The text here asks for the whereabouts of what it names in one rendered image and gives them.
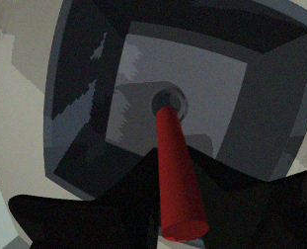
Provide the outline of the red peg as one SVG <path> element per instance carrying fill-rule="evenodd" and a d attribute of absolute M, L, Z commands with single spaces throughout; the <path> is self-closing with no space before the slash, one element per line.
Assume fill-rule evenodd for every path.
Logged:
<path fill-rule="evenodd" d="M 209 226 L 188 144 L 176 110 L 158 110 L 156 126 L 162 236 L 190 242 L 205 235 Z"/>

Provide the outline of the grey square plate with hole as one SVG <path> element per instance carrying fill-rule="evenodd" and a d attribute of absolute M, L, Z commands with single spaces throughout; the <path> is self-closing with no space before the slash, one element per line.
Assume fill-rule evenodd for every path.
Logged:
<path fill-rule="evenodd" d="M 105 141 L 144 156 L 157 148 L 158 110 L 172 108 L 186 143 L 216 159 L 247 65 L 212 50 L 126 34 Z M 181 109 L 170 105 L 172 93 Z"/>

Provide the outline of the dark grey open box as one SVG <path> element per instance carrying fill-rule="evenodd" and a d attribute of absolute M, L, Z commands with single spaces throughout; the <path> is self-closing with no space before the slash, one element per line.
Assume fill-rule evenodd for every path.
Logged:
<path fill-rule="evenodd" d="M 286 177 L 307 132 L 307 10 L 290 0 L 63 0 L 47 63 L 45 176 L 96 200 L 142 155 L 105 141 L 125 35 L 248 62 L 216 160 Z"/>

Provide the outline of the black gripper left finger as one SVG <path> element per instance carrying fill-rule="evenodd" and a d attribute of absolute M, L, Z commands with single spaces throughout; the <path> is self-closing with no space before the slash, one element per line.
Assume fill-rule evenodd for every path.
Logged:
<path fill-rule="evenodd" d="M 16 195 L 8 208 L 28 238 L 87 249 L 157 249 L 161 195 L 158 149 L 96 200 Z"/>

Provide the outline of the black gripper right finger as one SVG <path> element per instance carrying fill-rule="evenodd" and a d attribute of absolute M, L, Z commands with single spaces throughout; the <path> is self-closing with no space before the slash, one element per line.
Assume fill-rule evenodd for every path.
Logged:
<path fill-rule="evenodd" d="M 188 145 L 208 220 L 205 249 L 255 249 L 277 212 L 307 201 L 307 169 L 274 181 L 229 168 Z"/>

